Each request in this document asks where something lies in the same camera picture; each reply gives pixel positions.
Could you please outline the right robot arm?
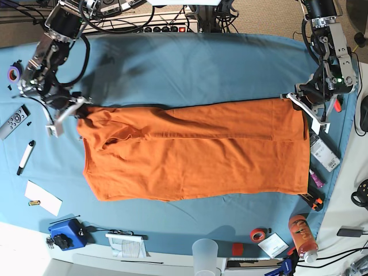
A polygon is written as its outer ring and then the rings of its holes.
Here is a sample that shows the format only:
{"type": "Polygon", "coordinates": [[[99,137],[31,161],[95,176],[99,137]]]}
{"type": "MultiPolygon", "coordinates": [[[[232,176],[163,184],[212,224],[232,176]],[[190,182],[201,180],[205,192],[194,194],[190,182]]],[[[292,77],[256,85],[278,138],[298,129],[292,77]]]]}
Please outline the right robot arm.
{"type": "Polygon", "coordinates": [[[98,1],[59,1],[44,23],[42,35],[32,58],[28,61],[17,83],[20,96],[35,100],[39,97],[49,130],[62,126],[68,116],[77,116],[78,110],[90,101],[80,92],[70,89],[78,83],[87,68],[90,56],[90,43],[83,31],[98,7],[98,1]],[[77,39],[86,46],[85,59],[79,75],[68,82],[57,80],[56,73],[70,54],[77,39]]]}

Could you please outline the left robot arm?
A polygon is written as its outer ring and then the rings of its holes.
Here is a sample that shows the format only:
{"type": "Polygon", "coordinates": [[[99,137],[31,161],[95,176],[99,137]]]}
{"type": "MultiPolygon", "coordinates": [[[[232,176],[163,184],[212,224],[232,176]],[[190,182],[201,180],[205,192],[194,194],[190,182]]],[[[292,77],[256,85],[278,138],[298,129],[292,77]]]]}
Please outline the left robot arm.
{"type": "Polygon", "coordinates": [[[318,134],[329,131],[328,117],[338,96],[349,94],[358,85],[342,26],[336,19],[343,15],[338,1],[299,1],[303,19],[301,34],[317,70],[305,83],[297,83],[293,93],[282,94],[311,119],[318,134]]]}

